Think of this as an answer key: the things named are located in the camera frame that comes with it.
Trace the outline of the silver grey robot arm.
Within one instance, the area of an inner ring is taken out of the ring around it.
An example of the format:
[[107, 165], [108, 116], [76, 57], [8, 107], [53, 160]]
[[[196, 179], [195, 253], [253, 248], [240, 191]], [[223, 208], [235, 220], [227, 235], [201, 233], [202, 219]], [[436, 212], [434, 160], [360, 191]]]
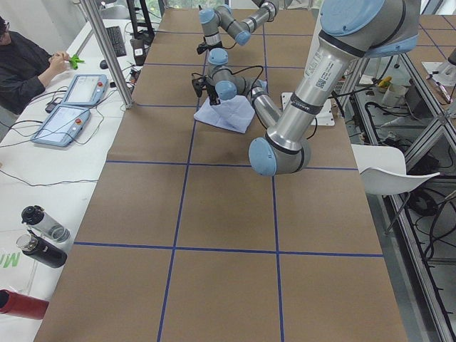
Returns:
[[258, 10], [237, 21], [227, 5], [199, 11], [209, 70], [192, 82], [201, 96], [207, 89], [214, 104], [237, 95], [249, 99], [266, 127], [262, 138], [249, 146], [252, 168], [264, 176], [291, 174], [309, 163], [310, 147], [304, 133], [321, 112], [349, 64], [364, 57], [394, 56], [414, 49], [418, 41], [419, 1], [325, 1], [320, 9], [319, 48], [283, 110], [274, 104], [260, 81], [236, 77], [227, 67], [219, 30], [240, 46], [263, 23], [279, 12], [278, 1], [257, 1]]
[[272, 22], [279, 12], [279, 1], [254, 1], [258, 9], [245, 19], [235, 19], [230, 6], [223, 4], [217, 8], [199, 10], [199, 22], [202, 26], [204, 41], [197, 47], [200, 55], [213, 48], [222, 48], [219, 29], [223, 29], [240, 46], [245, 45], [251, 35], [264, 23]]

